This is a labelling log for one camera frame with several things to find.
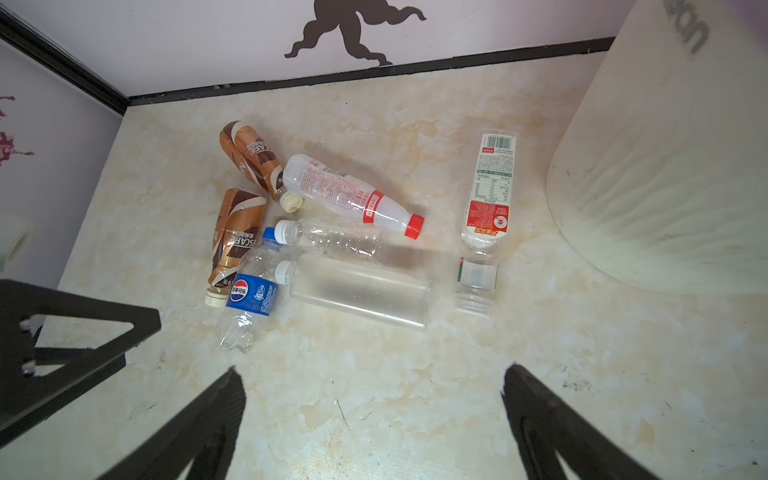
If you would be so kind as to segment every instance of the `pepsi bottle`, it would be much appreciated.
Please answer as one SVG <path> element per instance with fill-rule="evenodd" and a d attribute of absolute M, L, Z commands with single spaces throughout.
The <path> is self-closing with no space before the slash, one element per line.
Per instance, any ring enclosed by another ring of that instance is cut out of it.
<path fill-rule="evenodd" d="M 245 353 L 264 333 L 277 296 L 275 269 L 281 260 L 285 258 L 275 241 L 275 229 L 268 227 L 261 245 L 250 249 L 240 262 L 240 272 L 216 327 L 221 348 Z"/>

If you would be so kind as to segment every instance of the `clear plastic bottle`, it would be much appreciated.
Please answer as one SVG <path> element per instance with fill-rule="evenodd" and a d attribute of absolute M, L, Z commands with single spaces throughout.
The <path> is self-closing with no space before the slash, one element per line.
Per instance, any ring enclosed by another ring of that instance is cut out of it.
<path fill-rule="evenodd" d="M 481 131 L 475 143 L 474 181 L 461 225 L 457 310 L 491 316 L 498 269 L 493 250 L 508 232 L 516 147 L 516 135 L 498 130 Z"/>
<path fill-rule="evenodd" d="M 277 222 L 275 239 L 336 260 L 376 260 L 381 230 L 344 217 L 302 218 Z"/>
<path fill-rule="evenodd" d="M 344 313 L 426 329 L 432 283 L 361 263 L 339 262 L 305 253 L 277 266 L 276 281 L 290 297 Z"/>
<path fill-rule="evenodd" d="M 402 233 L 416 240 L 424 217 L 411 214 L 366 182 L 332 170 L 304 154 L 293 155 L 283 172 L 286 188 L 342 217 Z"/>
<path fill-rule="evenodd" d="M 245 353 L 265 331 L 277 295 L 275 269 L 283 258 L 274 229 L 264 229 L 261 245 L 250 249 L 240 262 L 227 308 L 216 325 L 221 348 L 237 347 Z"/>
<path fill-rule="evenodd" d="M 458 265 L 453 305 L 462 312 L 490 317 L 496 290 L 498 261 L 492 249 L 465 249 Z"/>

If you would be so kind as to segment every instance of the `bottle cap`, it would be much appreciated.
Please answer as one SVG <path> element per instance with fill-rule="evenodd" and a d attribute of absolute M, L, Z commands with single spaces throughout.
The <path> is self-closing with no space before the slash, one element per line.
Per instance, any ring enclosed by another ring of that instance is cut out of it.
<path fill-rule="evenodd" d="M 292 214 L 296 210 L 300 209 L 303 204 L 304 199 L 299 195 L 296 195 L 294 192 L 286 192 L 282 197 L 280 197 L 280 206 L 289 214 Z"/>
<path fill-rule="evenodd" d="M 288 229 L 293 228 L 296 222 L 293 220 L 281 220 L 275 225 L 275 240 L 281 245 L 287 245 L 286 233 Z"/>
<path fill-rule="evenodd" d="M 277 268 L 275 269 L 275 281 L 280 285 L 288 285 L 288 269 L 290 268 L 291 263 L 293 262 L 290 260 L 283 260 L 277 264 Z"/>
<path fill-rule="evenodd" d="M 413 214 L 411 215 L 411 221 L 408 222 L 406 227 L 406 237 L 416 240 L 419 238 L 419 234 L 422 232 L 422 226 L 424 225 L 424 217 Z"/>
<path fill-rule="evenodd" d="M 277 240 L 275 240 L 275 229 L 272 227 L 267 227 L 264 229 L 264 233 L 261 236 L 262 241 L 277 243 Z"/>
<path fill-rule="evenodd" d="M 219 295 L 212 292 L 205 293 L 205 304 L 208 306 L 215 306 L 216 308 L 224 308 L 227 306 L 227 300 L 229 295 Z"/>

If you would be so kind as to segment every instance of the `empty plastic bottle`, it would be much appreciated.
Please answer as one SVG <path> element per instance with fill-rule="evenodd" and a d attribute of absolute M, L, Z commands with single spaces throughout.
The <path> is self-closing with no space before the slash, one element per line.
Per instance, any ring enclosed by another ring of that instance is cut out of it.
<path fill-rule="evenodd" d="M 337 260 L 376 260 L 381 230 L 344 217 L 302 218 L 277 222 L 275 240 Z"/>
<path fill-rule="evenodd" d="M 227 308 L 219 317 L 216 333 L 221 348 L 237 347 L 245 353 L 266 329 L 277 295 L 275 269 L 283 260 L 274 229 L 264 229 L 261 245 L 250 249 L 240 262 Z"/>
<path fill-rule="evenodd" d="M 432 284 L 400 272 L 303 254 L 277 265 L 291 299 L 393 325 L 426 329 Z"/>
<path fill-rule="evenodd" d="M 304 154 L 293 155 L 283 172 L 285 187 L 342 217 L 379 225 L 416 240 L 424 217 L 411 214 L 366 182 L 332 170 Z"/>
<path fill-rule="evenodd" d="M 458 265 L 454 307 L 467 313 L 490 317 L 496 290 L 498 260 L 491 251 L 466 251 Z"/>

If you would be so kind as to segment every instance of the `blue bottle cap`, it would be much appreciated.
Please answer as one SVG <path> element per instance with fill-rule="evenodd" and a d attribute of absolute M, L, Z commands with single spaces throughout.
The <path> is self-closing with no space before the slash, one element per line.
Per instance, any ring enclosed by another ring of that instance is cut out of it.
<path fill-rule="evenodd" d="M 261 236 L 261 240 L 270 241 L 278 245 L 277 240 L 275 240 L 275 229 L 273 227 L 265 228 L 264 234 Z"/>

